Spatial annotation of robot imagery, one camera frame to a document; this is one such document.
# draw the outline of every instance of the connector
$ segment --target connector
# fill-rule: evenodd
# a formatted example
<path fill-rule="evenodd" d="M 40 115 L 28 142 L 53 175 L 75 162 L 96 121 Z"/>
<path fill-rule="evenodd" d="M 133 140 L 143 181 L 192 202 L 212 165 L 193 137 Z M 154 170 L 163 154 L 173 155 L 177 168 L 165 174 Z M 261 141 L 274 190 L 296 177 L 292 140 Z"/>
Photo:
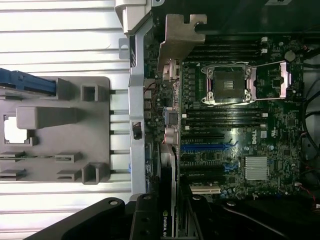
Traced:
<path fill-rule="evenodd" d="M 193 194 L 220 194 L 221 188 L 217 184 L 212 186 L 191 186 Z"/>
<path fill-rule="evenodd" d="M 302 186 L 302 183 L 301 183 L 301 182 L 296 181 L 296 182 L 294 183 L 294 186 L 295 186 L 295 187 Z"/>

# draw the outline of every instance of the blue drive carrier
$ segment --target blue drive carrier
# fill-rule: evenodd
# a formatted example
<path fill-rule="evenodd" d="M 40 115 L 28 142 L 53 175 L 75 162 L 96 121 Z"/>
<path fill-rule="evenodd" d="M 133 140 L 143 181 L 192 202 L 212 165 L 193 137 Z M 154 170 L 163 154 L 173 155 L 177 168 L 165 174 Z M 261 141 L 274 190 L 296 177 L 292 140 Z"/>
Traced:
<path fill-rule="evenodd" d="M 0 68 L 0 96 L 18 98 L 55 96 L 56 89 L 55 81 Z"/>

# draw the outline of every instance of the blue pcie slot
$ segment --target blue pcie slot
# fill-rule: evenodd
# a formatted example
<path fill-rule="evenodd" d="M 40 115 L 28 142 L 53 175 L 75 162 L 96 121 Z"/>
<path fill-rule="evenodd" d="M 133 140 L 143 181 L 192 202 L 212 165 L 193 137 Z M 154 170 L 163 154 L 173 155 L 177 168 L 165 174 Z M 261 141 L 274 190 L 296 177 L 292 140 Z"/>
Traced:
<path fill-rule="evenodd" d="M 183 144 L 180 146 L 182 151 L 224 151 L 231 147 L 236 146 L 238 142 L 235 144 L 231 143 L 217 143 L 217 144 Z"/>
<path fill-rule="evenodd" d="M 56 95 L 56 82 L 21 71 L 0 68 L 0 86 L 20 91 L 31 91 Z"/>

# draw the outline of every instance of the chipset heatsink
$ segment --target chipset heatsink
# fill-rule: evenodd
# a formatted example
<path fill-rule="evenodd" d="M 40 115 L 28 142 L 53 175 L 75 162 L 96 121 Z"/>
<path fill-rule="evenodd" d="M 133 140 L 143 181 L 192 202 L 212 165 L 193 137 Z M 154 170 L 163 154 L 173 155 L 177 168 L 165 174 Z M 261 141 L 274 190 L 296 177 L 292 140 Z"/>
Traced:
<path fill-rule="evenodd" d="M 266 156 L 246 156 L 244 169 L 246 180 L 269 179 L 268 158 Z"/>

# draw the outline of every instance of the expansion card bracket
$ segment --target expansion card bracket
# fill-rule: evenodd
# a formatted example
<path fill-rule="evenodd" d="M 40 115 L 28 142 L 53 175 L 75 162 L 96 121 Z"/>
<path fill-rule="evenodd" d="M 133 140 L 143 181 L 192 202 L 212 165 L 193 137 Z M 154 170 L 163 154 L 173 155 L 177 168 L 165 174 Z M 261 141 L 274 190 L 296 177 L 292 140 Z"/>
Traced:
<path fill-rule="evenodd" d="M 196 33 L 198 24 L 206 24 L 207 16 L 204 14 L 191 14 L 190 23 L 184 23 L 184 16 L 167 14 L 165 18 L 165 41 L 160 44 L 157 69 L 164 70 L 170 59 L 183 60 L 195 46 L 204 44 L 205 34 Z"/>

